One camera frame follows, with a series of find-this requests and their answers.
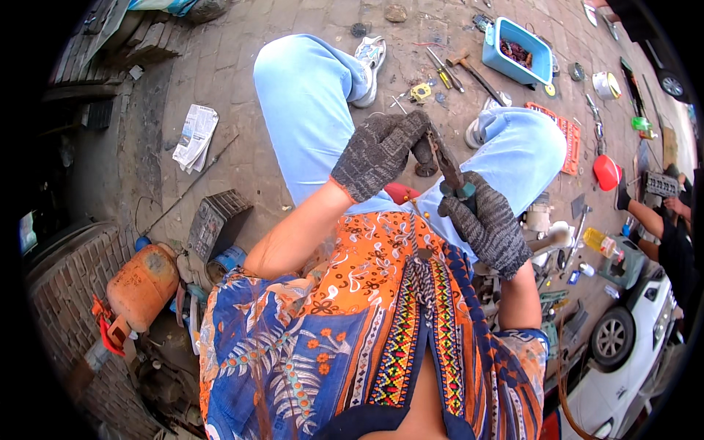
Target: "orange socket tray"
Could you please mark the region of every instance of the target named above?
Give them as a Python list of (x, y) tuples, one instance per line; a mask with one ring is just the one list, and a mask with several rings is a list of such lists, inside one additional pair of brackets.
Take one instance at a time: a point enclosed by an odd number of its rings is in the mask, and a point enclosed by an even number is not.
[(557, 116), (547, 108), (534, 102), (526, 102), (524, 107), (550, 116), (550, 118), (555, 121), (555, 124), (558, 125), (560, 130), (562, 130), (562, 133), (565, 135), (567, 140), (567, 155), (565, 157), (565, 163), (562, 165), (562, 172), (576, 176), (577, 168), (579, 167), (579, 136), (581, 133), (579, 127), (562, 116)]

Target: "brick wall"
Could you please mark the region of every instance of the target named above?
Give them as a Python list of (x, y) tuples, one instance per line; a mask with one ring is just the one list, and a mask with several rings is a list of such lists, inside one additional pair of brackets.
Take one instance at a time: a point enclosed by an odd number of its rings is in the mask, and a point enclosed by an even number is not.
[[(108, 280), (134, 255), (135, 239), (131, 227), (125, 233), (113, 223), (96, 223), (27, 276), (30, 309), (60, 381), (100, 339), (90, 312), (92, 294), (106, 299)], [(98, 263), (87, 274), (94, 261)], [(151, 439), (159, 430), (139, 402), (127, 366), (115, 355), (83, 393), (80, 405), (89, 422), (104, 421), (132, 439)]]

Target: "screwdriver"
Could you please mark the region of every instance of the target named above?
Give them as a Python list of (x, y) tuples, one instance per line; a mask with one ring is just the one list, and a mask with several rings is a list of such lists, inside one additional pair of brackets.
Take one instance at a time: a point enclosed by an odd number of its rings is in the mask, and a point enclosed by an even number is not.
[(428, 52), (430, 52), (430, 54), (433, 55), (433, 58), (435, 58), (435, 61), (437, 61), (438, 64), (440, 65), (440, 67), (438, 69), (443, 70), (447, 74), (447, 76), (450, 78), (450, 82), (452, 82), (453, 87), (455, 87), (457, 90), (459, 90), (460, 93), (465, 93), (465, 88), (462, 87), (462, 83), (460, 82), (460, 80), (458, 80), (455, 77), (455, 75), (453, 75), (452, 71), (447, 68), (445, 63), (440, 61), (440, 58), (438, 58), (438, 56), (435, 54), (435, 52), (432, 51), (432, 49), (430, 49), (429, 47), (427, 47), (426, 49), (428, 49)]
[(445, 71), (442, 70), (442, 66), (438, 65), (437, 61), (435, 61), (430, 55), (428, 55), (428, 58), (430, 58), (430, 61), (433, 62), (433, 65), (438, 70), (438, 75), (440, 76), (440, 79), (442, 80), (443, 84), (445, 84), (445, 87), (451, 89), (452, 86), (450, 85), (450, 80), (447, 78), (447, 74), (445, 73)]

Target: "cooking oil bottle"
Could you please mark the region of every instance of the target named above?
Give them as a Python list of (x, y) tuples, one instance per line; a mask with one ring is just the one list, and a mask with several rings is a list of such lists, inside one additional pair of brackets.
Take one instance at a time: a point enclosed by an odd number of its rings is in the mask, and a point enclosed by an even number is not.
[(582, 235), (582, 239), (587, 246), (599, 252), (606, 258), (619, 256), (619, 261), (621, 260), (621, 251), (616, 246), (616, 241), (608, 235), (595, 230), (592, 227), (587, 227), (586, 231), (584, 231), (584, 235)]

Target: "gray knit glove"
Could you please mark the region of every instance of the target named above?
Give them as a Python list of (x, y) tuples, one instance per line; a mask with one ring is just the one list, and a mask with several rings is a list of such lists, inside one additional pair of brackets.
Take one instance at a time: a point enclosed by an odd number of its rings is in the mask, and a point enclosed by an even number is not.
[(508, 200), (491, 188), (474, 171), (463, 173), (466, 182), (476, 186), (477, 215), (456, 197), (443, 197), (438, 212), (449, 215), (460, 238), (466, 241), (481, 262), (512, 279), (533, 255), (521, 233)]
[(352, 134), (330, 177), (356, 203), (371, 199), (401, 175), (409, 150), (429, 125), (421, 110), (370, 116)]

